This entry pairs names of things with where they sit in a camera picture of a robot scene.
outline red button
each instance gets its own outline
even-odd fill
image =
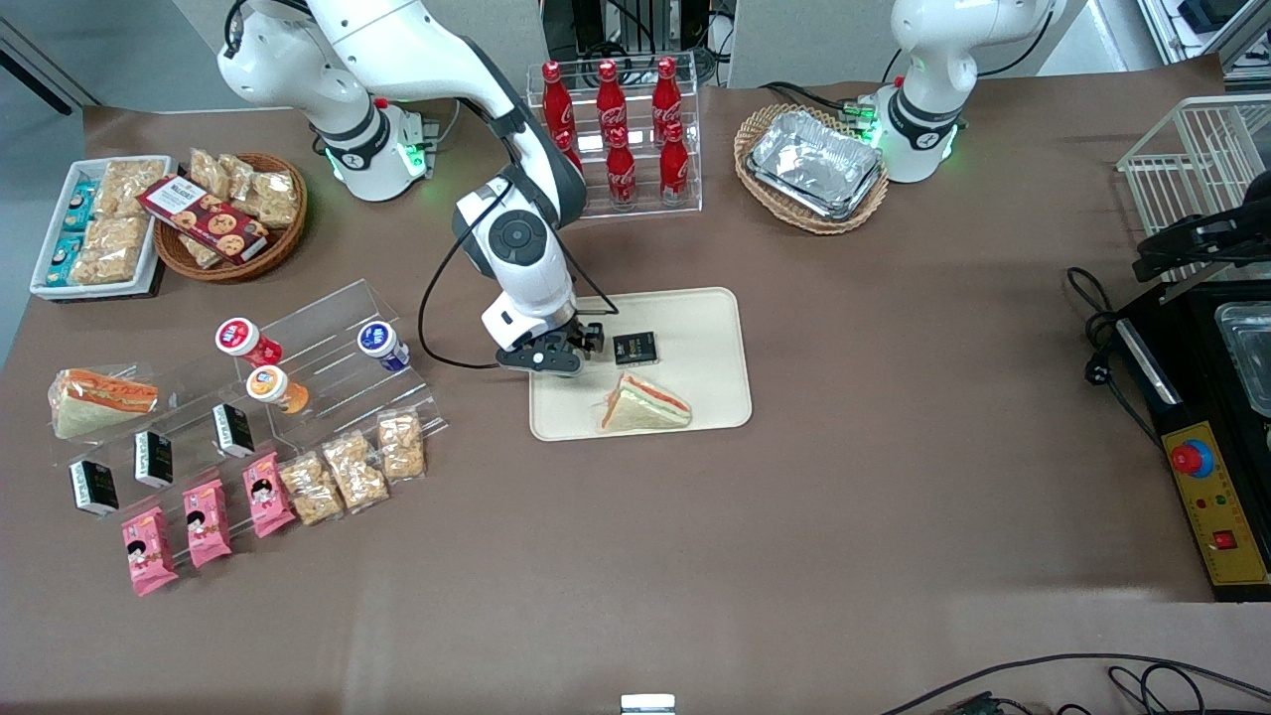
[[[1205,458],[1200,450],[1190,444],[1179,444],[1169,452],[1169,462],[1174,469],[1185,475],[1195,475],[1205,466]]]

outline robotic arm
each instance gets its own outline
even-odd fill
[[[266,0],[250,5],[241,46],[221,53],[222,75],[249,102],[304,112],[360,197],[391,198],[414,180],[402,173],[409,161],[393,155],[405,113],[376,107],[367,89],[399,100],[455,97],[486,121],[511,163],[461,198],[452,221],[473,264],[503,288],[482,321],[500,364],[581,372],[578,353],[599,349],[604,335],[577,320],[555,229],[582,213],[586,185],[489,57],[419,0],[309,0],[311,19]]]
[[[975,89],[971,48],[1035,34],[1064,13],[1066,0],[896,0],[891,32],[910,53],[904,84],[877,93],[878,149],[892,180],[935,173],[953,126]]]

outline emergency stop button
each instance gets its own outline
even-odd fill
[[[1169,452],[1169,464],[1185,475],[1202,480],[1214,474],[1214,452],[1199,439],[1188,439]]]

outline red glass bottle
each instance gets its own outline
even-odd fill
[[[600,136],[610,146],[610,130],[622,127],[627,136],[627,97],[618,86],[618,65],[613,60],[600,61],[600,91],[596,93],[596,116],[600,118]]]
[[[663,131],[662,203],[674,208],[689,199],[689,150],[684,147],[684,124],[671,122]]]
[[[552,141],[555,141],[557,149],[559,149],[567,159],[573,161],[574,166],[578,166],[578,173],[582,173],[582,159],[578,157],[578,152],[573,150],[573,135],[567,131],[558,131],[552,135]]]
[[[573,99],[561,83],[559,62],[548,60],[543,63],[543,118],[547,119],[548,131],[553,135],[567,131],[569,136],[574,136]]]
[[[605,166],[609,170],[609,197],[618,211],[630,211],[636,206],[636,156],[627,147],[627,127],[610,127],[609,157]]]
[[[680,85],[675,84],[675,57],[657,61],[657,86],[653,88],[653,146],[662,146],[666,126],[680,121]]]

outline clear acrylic stand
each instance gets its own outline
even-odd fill
[[[283,348],[280,367],[309,390],[309,404],[295,415],[283,415],[277,408],[248,398],[243,387],[250,373],[247,363],[212,352],[154,376],[153,385],[160,389],[163,408],[103,431],[104,437],[93,436],[100,442],[89,446],[88,452],[81,452],[84,444],[55,439],[55,467],[64,480],[69,480],[70,465],[81,460],[109,467],[119,511],[100,521],[117,531],[123,522],[159,507],[168,519],[168,540],[178,566],[188,564],[188,550],[183,549],[187,538],[182,493],[219,476],[225,488],[233,540],[252,526],[241,475],[255,460],[278,452],[282,462],[319,450],[334,436],[371,431],[376,414],[383,410],[416,410],[425,437],[446,427],[432,392],[413,368],[390,373],[362,353],[357,333],[371,320],[395,324],[399,315],[366,279],[360,279],[261,328]],[[208,335],[208,347],[211,344]],[[231,457],[217,448],[212,409],[220,404],[229,404],[247,415],[255,442],[252,457]],[[172,486],[155,490],[133,480],[133,436],[142,431],[172,441]],[[367,433],[371,444],[376,443],[375,438]],[[67,500],[70,497],[67,484]]]
[[[689,194],[683,206],[662,203],[661,150],[653,146],[653,89],[657,86],[657,60],[675,57],[680,86],[680,121],[684,124],[684,147],[689,150]],[[614,216],[648,216],[702,210],[702,114],[698,110],[698,67],[691,52],[670,55],[637,55],[614,57],[618,80],[627,97],[627,136],[636,156],[636,206],[616,211],[609,199],[608,152],[600,136],[596,117],[596,91],[600,86],[600,60],[561,62],[561,81],[573,99],[573,118],[578,130],[577,150],[582,160],[582,178],[587,184],[587,208],[583,218]],[[526,102],[543,118],[543,67],[531,65],[526,83]]]

